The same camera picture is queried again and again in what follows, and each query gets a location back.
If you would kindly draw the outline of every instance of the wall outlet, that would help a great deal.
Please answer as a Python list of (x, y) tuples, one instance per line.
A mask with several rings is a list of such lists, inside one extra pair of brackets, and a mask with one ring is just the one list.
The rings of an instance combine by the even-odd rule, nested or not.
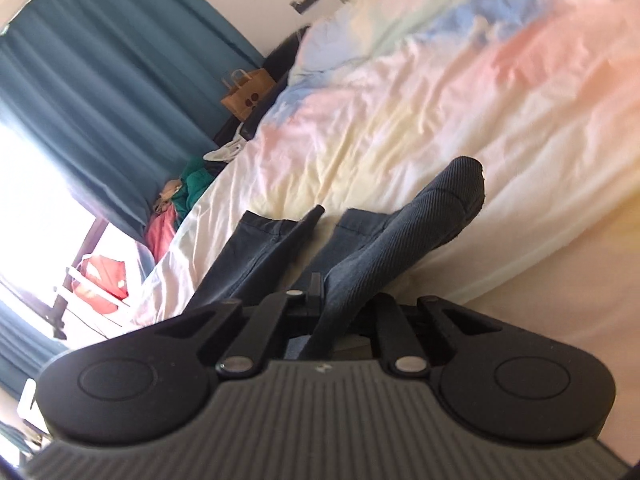
[(298, 14), (302, 14), (309, 9), (318, 0), (293, 0), (289, 5), (296, 9)]

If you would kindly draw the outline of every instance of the pink cloth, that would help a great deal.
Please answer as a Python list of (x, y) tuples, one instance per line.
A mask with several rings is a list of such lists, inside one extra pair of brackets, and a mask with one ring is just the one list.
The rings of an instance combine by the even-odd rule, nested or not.
[(154, 260), (158, 263), (169, 250), (171, 240), (175, 236), (174, 222), (176, 218), (175, 206), (170, 204), (167, 210), (160, 213), (149, 222), (146, 230), (146, 245), (151, 250)]

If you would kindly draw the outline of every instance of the white cloth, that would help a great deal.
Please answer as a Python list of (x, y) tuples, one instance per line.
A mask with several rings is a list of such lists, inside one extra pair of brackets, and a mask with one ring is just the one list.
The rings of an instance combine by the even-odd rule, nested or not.
[(240, 123), (240, 126), (238, 126), (233, 139), (222, 146), (222, 148), (207, 153), (203, 157), (204, 160), (208, 160), (210, 162), (231, 162), (234, 160), (236, 156), (238, 156), (238, 153), (240, 153), (246, 146), (246, 139), (240, 135), (240, 128), (242, 128), (242, 124), (243, 123)]

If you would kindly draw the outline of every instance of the red bag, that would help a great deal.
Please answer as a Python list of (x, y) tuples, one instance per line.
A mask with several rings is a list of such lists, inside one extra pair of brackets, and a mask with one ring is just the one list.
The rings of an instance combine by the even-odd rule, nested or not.
[[(116, 300), (124, 300), (129, 295), (124, 262), (92, 254), (82, 259), (78, 271)], [(73, 280), (71, 288), (78, 298), (91, 305), (98, 314), (110, 314), (118, 309), (116, 304), (101, 297), (90, 285)]]

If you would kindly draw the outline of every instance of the pant leg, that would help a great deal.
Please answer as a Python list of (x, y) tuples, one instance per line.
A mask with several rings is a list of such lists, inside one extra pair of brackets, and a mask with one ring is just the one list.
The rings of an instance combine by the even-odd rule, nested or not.
[[(483, 202), (482, 165), (459, 157), (407, 206), (386, 216), (380, 228), (372, 229), (368, 242), (325, 274), (324, 310), (300, 357), (327, 357), (366, 301), (425, 254), (453, 240), (480, 212)], [(358, 222), (376, 226), (382, 219), (359, 210), (350, 210), (346, 216), (352, 226)]]
[(185, 311), (225, 298), (238, 298), (246, 305), (260, 303), (276, 289), (323, 213), (318, 205), (299, 222), (244, 213)]

